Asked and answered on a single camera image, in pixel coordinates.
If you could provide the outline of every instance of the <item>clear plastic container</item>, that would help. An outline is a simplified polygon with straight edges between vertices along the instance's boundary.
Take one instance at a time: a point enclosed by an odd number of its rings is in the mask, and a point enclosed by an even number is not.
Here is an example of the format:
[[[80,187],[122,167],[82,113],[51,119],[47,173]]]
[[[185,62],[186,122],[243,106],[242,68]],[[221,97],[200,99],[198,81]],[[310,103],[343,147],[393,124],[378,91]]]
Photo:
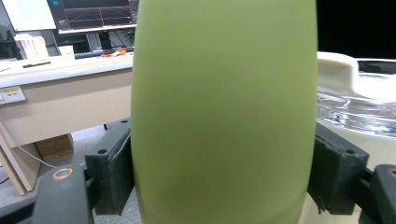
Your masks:
[[[367,167],[396,164],[396,104],[352,94],[318,92],[317,122],[370,154]],[[352,216],[318,213],[318,207],[306,196],[301,224],[357,224],[361,209]]]

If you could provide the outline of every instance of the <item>desk surface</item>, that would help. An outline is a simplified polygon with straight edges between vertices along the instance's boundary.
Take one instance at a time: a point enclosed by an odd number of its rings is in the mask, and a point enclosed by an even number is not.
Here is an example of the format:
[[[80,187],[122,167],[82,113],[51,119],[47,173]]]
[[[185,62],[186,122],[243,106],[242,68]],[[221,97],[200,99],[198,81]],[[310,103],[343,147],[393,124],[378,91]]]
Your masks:
[[[111,58],[65,60],[62,56],[50,57],[50,64],[23,68],[28,61],[10,63],[11,68],[0,72],[0,88],[20,86],[68,77],[86,76],[133,66],[133,53]]]
[[[0,88],[21,86],[26,97],[0,105],[0,117],[31,153],[37,141],[130,117],[133,55],[50,61],[30,68],[17,61],[0,72]],[[0,162],[23,194],[33,189],[40,163],[16,146],[0,125]]]

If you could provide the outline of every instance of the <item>transparent lid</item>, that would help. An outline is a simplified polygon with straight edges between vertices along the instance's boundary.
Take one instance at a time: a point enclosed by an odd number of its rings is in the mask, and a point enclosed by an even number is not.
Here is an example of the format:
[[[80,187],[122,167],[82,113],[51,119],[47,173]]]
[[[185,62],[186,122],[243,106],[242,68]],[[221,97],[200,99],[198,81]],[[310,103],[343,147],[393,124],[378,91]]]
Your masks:
[[[318,91],[317,120],[358,132],[396,137],[396,103]]]

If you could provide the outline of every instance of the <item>computer monitor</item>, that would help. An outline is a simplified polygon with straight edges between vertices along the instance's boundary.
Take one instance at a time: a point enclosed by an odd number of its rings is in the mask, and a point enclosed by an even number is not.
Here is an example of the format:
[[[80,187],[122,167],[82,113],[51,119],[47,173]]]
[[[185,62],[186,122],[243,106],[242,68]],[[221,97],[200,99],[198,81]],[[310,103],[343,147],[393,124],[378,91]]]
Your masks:
[[[317,0],[318,50],[396,59],[393,1]]]
[[[40,0],[2,0],[11,25],[16,33],[54,30],[48,4]]]
[[[99,33],[111,49],[108,32],[136,27],[139,0],[48,0],[59,35]]]

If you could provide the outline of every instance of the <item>green cylindrical object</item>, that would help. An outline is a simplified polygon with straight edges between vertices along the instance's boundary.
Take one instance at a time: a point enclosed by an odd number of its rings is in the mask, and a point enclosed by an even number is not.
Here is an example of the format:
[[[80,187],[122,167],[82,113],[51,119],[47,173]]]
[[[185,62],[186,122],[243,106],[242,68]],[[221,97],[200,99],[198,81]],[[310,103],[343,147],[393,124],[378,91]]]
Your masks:
[[[314,0],[141,1],[131,117],[144,223],[297,223],[316,77]]]

